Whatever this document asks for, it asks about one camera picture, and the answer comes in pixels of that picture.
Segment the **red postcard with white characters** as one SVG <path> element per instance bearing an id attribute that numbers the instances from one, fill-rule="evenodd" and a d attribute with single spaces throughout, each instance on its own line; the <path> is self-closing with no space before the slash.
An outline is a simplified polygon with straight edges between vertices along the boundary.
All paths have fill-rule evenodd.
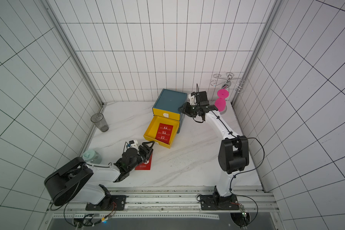
<path id="1" fill-rule="evenodd" d="M 152 155 L 149 157 L 149 159 L 146 162 L 142 162 L 139 164 L 135 170 L 136 171 L 149 171 L 151 169 L 151 162 L 152 162 Z"/>

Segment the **teal drawer cabinet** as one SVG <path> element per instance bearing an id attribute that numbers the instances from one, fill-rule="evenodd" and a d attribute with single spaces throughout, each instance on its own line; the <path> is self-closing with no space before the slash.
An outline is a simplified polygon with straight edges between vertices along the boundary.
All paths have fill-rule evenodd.
<path id="1" fill-rule="evenodd" d="M 156 100 L 153 108 L 158 108 L 158 109 L 178 113 L 179 112 L 178 108 L 182 106 L 185 102 L 187 102 L 187 93 L 163 89 L 158 99 Z M 178 128 L 177 134 L 180 133 L 180 129 L 183 124 L 183 120 L 185 118 L 185 116 L 182 115 L 181 113 L 180 115 L 181 115 L 181 119 L 179 121 L 180 125 Z"/>

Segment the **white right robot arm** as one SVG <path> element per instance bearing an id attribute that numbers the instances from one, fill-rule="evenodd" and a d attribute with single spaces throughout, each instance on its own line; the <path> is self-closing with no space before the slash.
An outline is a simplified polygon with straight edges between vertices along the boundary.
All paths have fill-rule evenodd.
<path id="1" fill-rule="evenodd" d="M 214 105 L 192 105 L 184 103 L 179 112 L 191 117 L 201 117 L 203 123 L 208 123 L 220 138 L 218 162 L 221 175 L 212 195 L 198 195 L 202 210 L 240 210 L 242 205 L 237 196 L 232 193 L 232 173 L 242 172 L 249 165 L 249 145 L 245 136 L 234 132 L 223 120 Z"/>

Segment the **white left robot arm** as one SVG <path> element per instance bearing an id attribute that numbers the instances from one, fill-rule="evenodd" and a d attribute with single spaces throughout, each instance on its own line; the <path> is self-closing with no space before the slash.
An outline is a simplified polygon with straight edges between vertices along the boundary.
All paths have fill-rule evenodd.
<path id="1" fill-rule="evenodd" d="M 119 183 L 130 172 L 146 163 L 153 154 L 154 141 L 144 142 L 137 148 L 129 147 L 112 165 L 86 162 L 76 157 L 49 175 L 44 185 L 53 205 L 62 207 L 70 202 L 87 203 L 86 210 L 106 211 L 123 205 L 126 196 L 111 195 L 106 185 Z"/>

